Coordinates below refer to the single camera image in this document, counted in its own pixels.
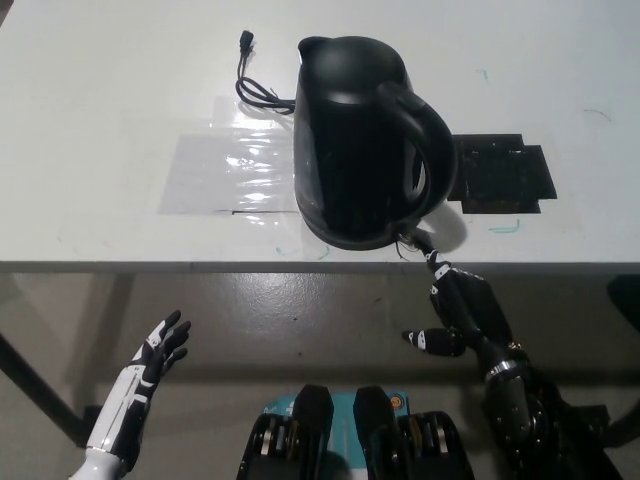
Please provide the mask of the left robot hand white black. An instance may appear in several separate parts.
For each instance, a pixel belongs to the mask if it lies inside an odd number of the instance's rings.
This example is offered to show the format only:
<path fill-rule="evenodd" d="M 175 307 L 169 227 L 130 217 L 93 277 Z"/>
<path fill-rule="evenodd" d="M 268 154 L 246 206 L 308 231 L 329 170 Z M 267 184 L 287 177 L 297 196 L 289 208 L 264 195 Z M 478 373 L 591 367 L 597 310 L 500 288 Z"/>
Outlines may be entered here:
<path fill-rule="evenodd" d="M 151 331 L 120 371 L 89 436 L 89 448 L 115 456 L 128 471 L 133 468 L 152 398 L 161 379 L 187 355 L 190 328 L 176 310 Z"/>

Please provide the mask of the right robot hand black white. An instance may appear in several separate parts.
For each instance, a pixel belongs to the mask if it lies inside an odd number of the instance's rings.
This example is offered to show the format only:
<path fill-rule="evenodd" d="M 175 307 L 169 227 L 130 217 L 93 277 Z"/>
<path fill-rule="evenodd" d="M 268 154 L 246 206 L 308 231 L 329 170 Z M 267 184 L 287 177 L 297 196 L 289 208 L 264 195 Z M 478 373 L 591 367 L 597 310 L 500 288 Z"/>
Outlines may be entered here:
<path fill-rule="evenodd" d="M 491 377 L 528 361 L 487 280 L 455 267 L 424 237 L 412 243 L 434 276 L 430 301 L 440 328 L 406 330 L 402 338 L 416 349 L 442 357 L 475 352 L 480 375 Z"/>

